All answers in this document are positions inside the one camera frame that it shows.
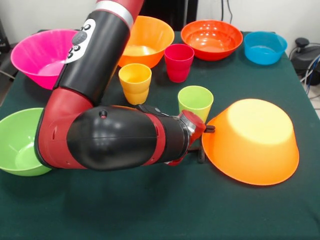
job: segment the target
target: upside-down orange bowl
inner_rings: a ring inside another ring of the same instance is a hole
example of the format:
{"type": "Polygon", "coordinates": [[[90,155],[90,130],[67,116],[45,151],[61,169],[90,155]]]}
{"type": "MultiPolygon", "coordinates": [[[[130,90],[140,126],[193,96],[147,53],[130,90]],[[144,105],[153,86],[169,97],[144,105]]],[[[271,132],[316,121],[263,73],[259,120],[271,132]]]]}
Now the upside-down orange bowl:
{"type": "Polygon", "coordinates": [[[260,99],[239,100],[208,122],[202,135],[209,160],[240,182],[267,186],[290,178],[299,164],[294,126],[278,106],[260,99]]]}
{"type": "Polygon", "coordinates": [[[244,39],[233,25],[210,19],[187,24],[181,31],[181,38],[193,48],[197,58],[205,61],[218,61],[228,57],[244,39]]]}

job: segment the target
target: green tablecloth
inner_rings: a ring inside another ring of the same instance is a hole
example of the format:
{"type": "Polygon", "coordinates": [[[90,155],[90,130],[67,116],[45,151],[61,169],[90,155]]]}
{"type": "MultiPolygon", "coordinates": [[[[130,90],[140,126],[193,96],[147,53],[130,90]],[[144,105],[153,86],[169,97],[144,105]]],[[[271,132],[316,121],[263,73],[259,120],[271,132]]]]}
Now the green tablecloth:
{"type": "MultiPolygon", "coordinates": [[[[117,76],[118,72],[104,104],[127,105],[117,76]]],[[[208,119],[244,98],[267,100],[284,109],[293,121],[300,151],[296,173],[284,183],[255,187],[223,175],[208,162],[198,164],[195,153],[176,167],[60,169],[30,178],[1,171],[0,238],[319,239],[320,121],[288,58],[259,66],[247,60],[240,47],[218,62],[194,59],[181,84],[169,81],[162,59],[152,69],[146,103],[176,115],[178,91],[187,85],[213,92],[208,119]]],[[[19,73],[0,108],[0,119],[21,109],[44,107],[49,96],[19,73]]]]}

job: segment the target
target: green cup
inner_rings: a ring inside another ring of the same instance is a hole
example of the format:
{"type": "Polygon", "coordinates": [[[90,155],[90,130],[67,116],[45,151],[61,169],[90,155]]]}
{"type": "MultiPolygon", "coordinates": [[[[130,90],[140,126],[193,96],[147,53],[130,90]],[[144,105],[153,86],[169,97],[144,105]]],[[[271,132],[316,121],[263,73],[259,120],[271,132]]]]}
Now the green cup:
{"type": "Polygon", "coordinates": [[[209,115],[213,94],[203,86],[186,86],[178,93],[179,111],[193,112],[205,123],[209,115]]]}
{"type": "Polygon", "coordinates": [[[15,112],[0,121],[0,169],[18,176],[38,176],[51,170],[35,153],[34,141],[43,108],[15,112]]]}

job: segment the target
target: red cup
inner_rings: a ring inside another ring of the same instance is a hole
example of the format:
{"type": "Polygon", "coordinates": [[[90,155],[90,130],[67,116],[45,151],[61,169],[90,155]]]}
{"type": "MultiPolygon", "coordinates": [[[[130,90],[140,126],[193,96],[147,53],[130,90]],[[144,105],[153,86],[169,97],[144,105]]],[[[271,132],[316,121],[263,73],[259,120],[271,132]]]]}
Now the red cup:
{"type": "Polygon", "coordinates": [[[185,44],[173,44],[165,49],[166,72],[172,82],[182,83],[187,79],[194,56],[195,51],[185,44]]]}

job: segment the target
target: silver ring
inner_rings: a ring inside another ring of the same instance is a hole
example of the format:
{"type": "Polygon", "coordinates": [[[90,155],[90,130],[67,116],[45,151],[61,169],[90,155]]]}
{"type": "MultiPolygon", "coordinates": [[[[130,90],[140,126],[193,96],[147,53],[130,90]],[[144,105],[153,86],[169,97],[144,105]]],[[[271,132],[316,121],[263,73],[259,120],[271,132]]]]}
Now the silver ring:
{"type": "Polygon", "coordinates": [[[134,25],[134,18],[132,17],[131,13],[120,3],[117,3],[115,1],[100,1],[95,5],[94,10],[105,10],[107,12],[111,12],[118,15],[125,21],[125,23],[129,26],[130,30],[134,25]]]}

